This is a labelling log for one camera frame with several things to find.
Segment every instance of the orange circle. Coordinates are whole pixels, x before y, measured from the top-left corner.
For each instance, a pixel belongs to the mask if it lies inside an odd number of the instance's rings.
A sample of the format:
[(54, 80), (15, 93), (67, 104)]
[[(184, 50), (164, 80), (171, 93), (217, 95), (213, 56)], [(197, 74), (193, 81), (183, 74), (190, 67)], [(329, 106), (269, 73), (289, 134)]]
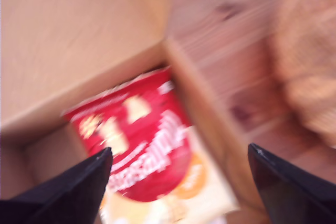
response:
[(195, 197), (203, 188), (206, 181), (206, 169), (199, 155), (193, 154), (189, 169), (175, 188), (174, 194), (180, 199), (190, 199)]

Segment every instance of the open cardboard box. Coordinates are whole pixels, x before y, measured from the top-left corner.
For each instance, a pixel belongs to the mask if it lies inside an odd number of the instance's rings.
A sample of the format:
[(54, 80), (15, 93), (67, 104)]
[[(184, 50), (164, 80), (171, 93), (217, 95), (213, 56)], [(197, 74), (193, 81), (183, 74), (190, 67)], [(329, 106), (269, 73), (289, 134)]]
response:
[(238, 199), (259, 201), (239, 141), (211, 90), (165, 33), (171, 0), (2, 0), (1, 197), (87, 157), (61, 111), (159, 66)]

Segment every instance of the wooden floor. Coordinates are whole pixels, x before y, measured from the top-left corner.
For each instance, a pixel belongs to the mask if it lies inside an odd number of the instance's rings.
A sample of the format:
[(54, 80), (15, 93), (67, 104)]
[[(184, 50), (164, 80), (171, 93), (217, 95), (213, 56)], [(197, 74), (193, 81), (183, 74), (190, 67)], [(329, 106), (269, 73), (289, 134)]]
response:
[[(336, 150), (304, 129), (272, 73), (270, 37), (279, 0), (173, 0), (171, 35), (214, 90), (247, 144), (254, 142), (336, 183)], [(229, 223), (261, 223), (249, 213)]]

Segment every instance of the brown basket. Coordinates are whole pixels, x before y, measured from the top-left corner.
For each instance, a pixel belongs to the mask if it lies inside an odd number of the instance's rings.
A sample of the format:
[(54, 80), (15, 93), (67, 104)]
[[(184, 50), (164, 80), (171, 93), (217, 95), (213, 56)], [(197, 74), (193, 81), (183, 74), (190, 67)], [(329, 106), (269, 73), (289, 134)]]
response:
[(336, 147), (336, 0), (283, 0), (273, 43), (289, 103)]

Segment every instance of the red snack bag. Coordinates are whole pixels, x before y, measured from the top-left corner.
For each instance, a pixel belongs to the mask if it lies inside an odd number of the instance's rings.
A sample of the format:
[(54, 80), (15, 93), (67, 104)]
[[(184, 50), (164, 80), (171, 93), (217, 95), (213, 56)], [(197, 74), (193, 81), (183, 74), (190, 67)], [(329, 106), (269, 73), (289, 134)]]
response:
[(235, 209), (173, 92), (169, 68), (83, 101), (65, 117), (90, 155), (112, 148), (104, 223), (206, 223)]
[(90, 155), (111, 147), (108, 187), (137, 201), (169, 194), (191, 161), (190, 126), (168, 68), (139, 76), (65, 113)]

